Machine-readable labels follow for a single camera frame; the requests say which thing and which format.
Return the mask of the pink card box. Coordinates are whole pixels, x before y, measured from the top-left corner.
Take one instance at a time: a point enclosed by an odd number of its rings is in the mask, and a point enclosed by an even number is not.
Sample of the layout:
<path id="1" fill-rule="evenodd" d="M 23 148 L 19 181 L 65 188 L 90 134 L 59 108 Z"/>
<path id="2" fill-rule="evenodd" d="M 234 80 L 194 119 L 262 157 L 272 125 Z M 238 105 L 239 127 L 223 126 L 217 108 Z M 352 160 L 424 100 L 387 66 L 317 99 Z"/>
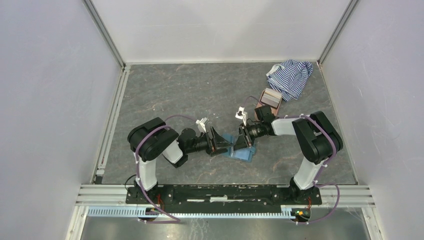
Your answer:
<path id="1" fill-rule="evenodd" d="M 270 106 L 272 114 L 277 116 L 282 101 L 283 96 L 279 91 L 267 87 L 262 91 L 259 97 L 259 102 L 256 104 L 255 108 L 259 108 L 265 105 Z"/>

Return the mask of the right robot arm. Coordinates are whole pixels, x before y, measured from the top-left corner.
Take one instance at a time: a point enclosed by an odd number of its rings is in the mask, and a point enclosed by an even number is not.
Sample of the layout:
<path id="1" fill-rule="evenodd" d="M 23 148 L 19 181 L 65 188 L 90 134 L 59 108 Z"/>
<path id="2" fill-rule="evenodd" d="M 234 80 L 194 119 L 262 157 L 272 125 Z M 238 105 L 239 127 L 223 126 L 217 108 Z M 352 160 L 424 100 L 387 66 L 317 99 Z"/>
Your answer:
<path id="1" fill-rule="evenodd" d="M 295 136 L 303 155 L 297 173 L 290 179 L 289 199 L 302 204 L 317 188 L 318 177 L 344 143 L 322 111 L 297 116 L 276 116 L 268 105 L 255 108 L 257 121 L 248 123 L 248 114 L 239 107 L 235 117 L 242 120 L 234 150 L 249 148 L 263 136 Z"/>

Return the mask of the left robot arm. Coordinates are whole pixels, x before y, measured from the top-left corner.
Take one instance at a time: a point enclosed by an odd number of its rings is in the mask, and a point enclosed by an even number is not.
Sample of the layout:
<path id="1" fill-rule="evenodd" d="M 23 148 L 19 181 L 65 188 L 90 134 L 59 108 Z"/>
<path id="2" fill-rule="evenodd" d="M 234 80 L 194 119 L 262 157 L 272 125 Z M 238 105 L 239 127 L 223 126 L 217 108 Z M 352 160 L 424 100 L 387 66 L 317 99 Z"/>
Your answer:
<path id="1" fill-rule="evenodd" d="M 200 135 L 196 135 L 192 128 L 185 128 L 178 133 L 165 120 L 156 117 L 133 128 L 127 136 L 135 157 L 135 182 L 140 188 L 137 196 L 145 204 L 151 204 L 157 198 L 156 161 L 159 157 L 179 168 L 188 160 L 188 154 L 204 151 L 214 157 L 233 146 L 208 124 L 208 118 L 186 118 L 195 122 Z"/>

